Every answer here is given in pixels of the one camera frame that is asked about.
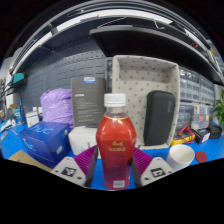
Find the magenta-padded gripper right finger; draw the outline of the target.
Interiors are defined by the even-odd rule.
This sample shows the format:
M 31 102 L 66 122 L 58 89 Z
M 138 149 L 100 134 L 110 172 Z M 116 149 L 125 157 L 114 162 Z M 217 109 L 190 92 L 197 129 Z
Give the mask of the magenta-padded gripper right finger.
M 155 182 L 173 173 L 173 169 L 162 157 L 151 157 L 135 148 L 132 159 L 134 184 L 137 188 Z

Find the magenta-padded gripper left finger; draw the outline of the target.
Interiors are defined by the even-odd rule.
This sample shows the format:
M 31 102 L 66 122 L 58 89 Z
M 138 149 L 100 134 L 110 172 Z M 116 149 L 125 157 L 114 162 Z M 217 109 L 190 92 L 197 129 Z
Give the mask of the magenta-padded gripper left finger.
M 82 187 L 92 184 L 98 157 L 98 147 L 92 146 L 75 157 L 66 156 L 51 171 L 52 174 Z

